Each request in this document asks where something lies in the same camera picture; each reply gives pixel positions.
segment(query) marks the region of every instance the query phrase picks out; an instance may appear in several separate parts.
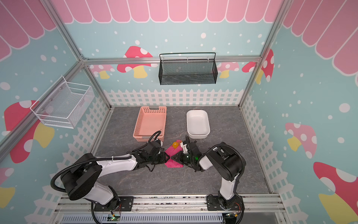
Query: gray marble floor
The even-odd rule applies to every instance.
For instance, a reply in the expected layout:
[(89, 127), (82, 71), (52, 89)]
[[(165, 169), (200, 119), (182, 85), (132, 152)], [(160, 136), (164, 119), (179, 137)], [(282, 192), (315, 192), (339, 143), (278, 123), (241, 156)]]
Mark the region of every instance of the gray marble floor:
[[(144, 142), (133, 138), (140, 107), (116, 107), (103, 135), (96, 156), (119, 156), (131, 151)], [(210, 134), (198, 139), (200, 151), (217, 143), (236, 148), (245, 158), (247, 165), (237, 188), (238, 193), (268, 193), (268, 189), (251, 144), (249, 135), (237, 106), (170, 106), (167, 107), (163, 148), (174, 141), (185, 140), (187, 134), (186, 113), (202, 109), (208, 113)], [(112, 186), (118, 194), (217, 194), (221, 176), (214, 167), (204, 172), (194, 172), (189, 167), (168, 168), (157, 165), (153, 172), (147, 168), (122, 171), (98, 179)]]

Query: black wire basket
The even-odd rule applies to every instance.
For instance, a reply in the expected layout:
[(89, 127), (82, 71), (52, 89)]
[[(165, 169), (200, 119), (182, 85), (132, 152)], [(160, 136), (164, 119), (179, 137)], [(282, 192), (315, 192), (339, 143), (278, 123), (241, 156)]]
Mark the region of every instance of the black wire basket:
[(215, 53), (160, 54), (161, 85), (215, 84), (218, 70)]

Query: pink cloth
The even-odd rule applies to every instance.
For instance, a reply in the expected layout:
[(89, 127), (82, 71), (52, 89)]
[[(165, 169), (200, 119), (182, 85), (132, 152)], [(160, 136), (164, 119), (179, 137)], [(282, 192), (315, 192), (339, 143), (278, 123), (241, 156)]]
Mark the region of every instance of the pink cloth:
[[(177, 154), (179, 151), (182, 151), (182, 147), (180, 146), (180, 140), (177, 140), (179, 146), (177, 148), (174, 148), (173, 146), (170, 146), (167, 150), (165, 150), (165, 153), (168, 155), (168, 156), (173, 156), (175, 154)], [(169, 159), (165, 165), (168, 167), (168, 168), (181, 168), (183, 167), (182, 164), (179, 164), (177, 163), (176, 161), (172, 160), (172, 159)]]

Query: orange ball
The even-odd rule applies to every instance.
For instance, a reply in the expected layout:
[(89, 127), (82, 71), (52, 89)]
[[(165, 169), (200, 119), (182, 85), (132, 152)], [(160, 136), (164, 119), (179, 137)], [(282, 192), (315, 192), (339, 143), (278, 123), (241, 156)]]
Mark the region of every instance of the orange ball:
[(173, 148), (177, 148), (179, 146), (179, 143), (178, 142), (173, 142)]

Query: white mesh basket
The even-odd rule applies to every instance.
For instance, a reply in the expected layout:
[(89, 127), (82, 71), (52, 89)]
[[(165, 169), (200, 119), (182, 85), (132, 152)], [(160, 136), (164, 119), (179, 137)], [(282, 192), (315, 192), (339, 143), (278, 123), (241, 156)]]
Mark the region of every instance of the white mesh basket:
[(43, 101), (38, 99), (30, 109), (45, 125), (75, 128), (94, 97), (91, 86), (65, 80)]

